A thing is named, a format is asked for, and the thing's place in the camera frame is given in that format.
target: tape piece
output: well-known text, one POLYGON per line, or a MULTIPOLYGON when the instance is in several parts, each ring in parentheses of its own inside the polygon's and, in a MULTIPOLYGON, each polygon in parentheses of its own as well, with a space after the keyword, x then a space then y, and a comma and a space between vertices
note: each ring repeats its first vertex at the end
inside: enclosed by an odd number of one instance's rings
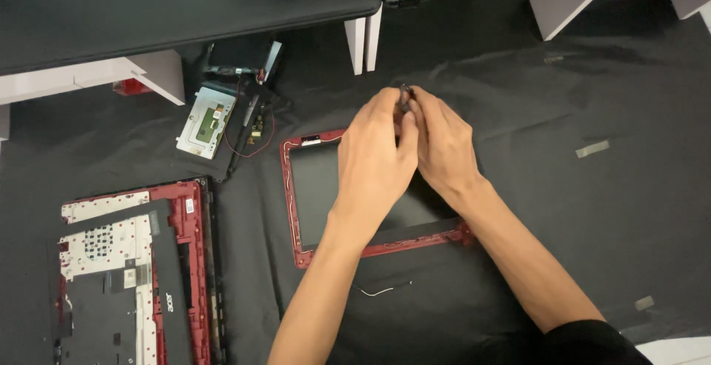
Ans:
POLYGON ((645 309, 651 307, 652 305, 654 305, 654 299, 650 295, 634 302, 634 307, 638 311, 644 311, 645 309))
POLYGON ((587 157, 587 156, 589 156, 595 152, 598 152, 598 151, 607 150, 609 148, 610 148, 610 142, 609 142, 609 140, 605 140, 604 142, 591 144, 588 147, 583 147, 580 150, 575 150, 575 154, 577 154, 578 158, 582 158, 582 157, 587 157))

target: red object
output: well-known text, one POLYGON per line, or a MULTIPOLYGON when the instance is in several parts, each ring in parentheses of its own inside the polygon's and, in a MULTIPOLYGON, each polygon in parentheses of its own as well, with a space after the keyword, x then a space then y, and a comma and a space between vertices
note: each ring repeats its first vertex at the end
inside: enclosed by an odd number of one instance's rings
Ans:
MULTIPOLYGON (((281 142, 281 171, 284 175, 284 193, 287 197, 287 213, 289 214, 289 229, 291 232, 291 247, 294 250, 294 264, 299 269, 308 268, 314 257, 314 250, 304 251, 301 249, 301 238, 298 230, 298 214, 297 203, 294 196, 294 178, 291 174, 291 162, 289 161, 289 151, 291 149, 302 147, 303 143, 315 140, 317 137, 322 142, 337 140, 346 130, 335 130, 333 132, 319 133, 310 136, 293 137, 281 142)), ((441 244, 449 241, 462 241, 465 245, 470 245, 474 241, 474 235, 467 224, 460 222, 452 231, 446 231, 433 235, 422 236, 419 238, 401 240, 396 242, 388 242, 381 245, 369 245, 363 250, 361 258, 372 257, 374 255, 387 254, 389 252, 397 252, 410 250, 411 248, 426 247, 428 245, 441 244)))
MULTIPOLYGON (((208 324, 208 299, 205 278, 205 247, 203 240, 202 223, 202 197, 200 183, 196 181, 178 182, 160 187, 141 188, 138 190, 124 191, 108 196, 93 197, 91 200, 107 197, 120 197, 127 194, 147 191, 151 200, 168 198, 171 201, 172 215, 168 223, 173 226, 178 239, 178 244, 188 243, 190 255, 190 291, 192 306, 188 308, 188 322, 192 335, 193 363, 195 365, 210 365, 210 328, 208 324), (186 199, 193 200, 194 211, 186 212, 186 199)), ((82 200, 71 201, 73 204, 82 200)), ((66 281, 60 280, 60 297, 64 297, 66 281)), ((158 288, 156 272, 153 272, 153 291, 158 288)), ((163 335, 163 319, 161 315, 160 297, 152 298, 153 319, 156 323, 157 361, 158 365, 169 365, 166 362, 165 339, 163 335)))
POLYGON ((153 90, 136 79, 126 79, 114 82, 114 91, 121 96, 132 96, 153 90))

